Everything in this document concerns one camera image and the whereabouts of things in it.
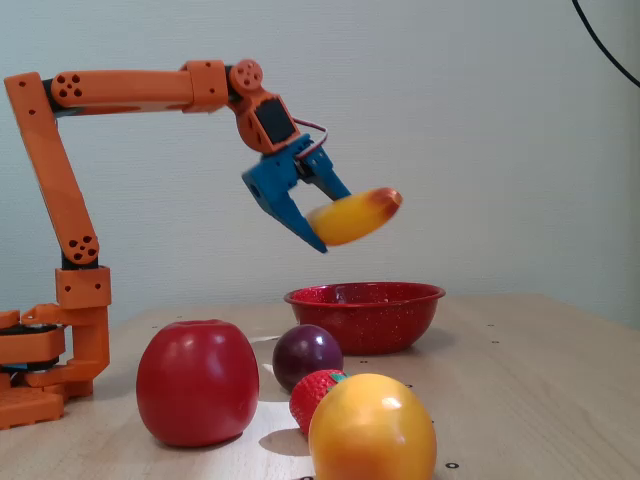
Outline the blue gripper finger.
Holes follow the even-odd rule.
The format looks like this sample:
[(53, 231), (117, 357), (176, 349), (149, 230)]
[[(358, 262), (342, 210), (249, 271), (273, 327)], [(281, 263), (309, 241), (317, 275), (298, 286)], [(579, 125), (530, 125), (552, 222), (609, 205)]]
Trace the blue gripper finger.
[(291, 232), (318, 252), (327, 252), (327, 246), (312, 230), (308, 220), (301, 214), (288, 193), (269, 199), (267, 205), (272, 216)]
[(327, 153), (322, 147), (315, 149), (302, 159), (302, 180), (315, 185), (332, 201), (351, 195), (333, 169)]

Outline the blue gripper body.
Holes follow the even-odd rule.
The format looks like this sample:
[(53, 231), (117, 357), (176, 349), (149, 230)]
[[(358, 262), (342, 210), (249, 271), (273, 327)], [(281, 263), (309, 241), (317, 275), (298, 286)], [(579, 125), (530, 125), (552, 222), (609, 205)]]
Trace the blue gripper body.
[(243, 173), (243, 181), (262, 208), (276, 208), (292, 202), (290, 190), (298, 182), (295, 156), (312, 144), (309, 134), (303, 134), (274, 154), (265, 154)]

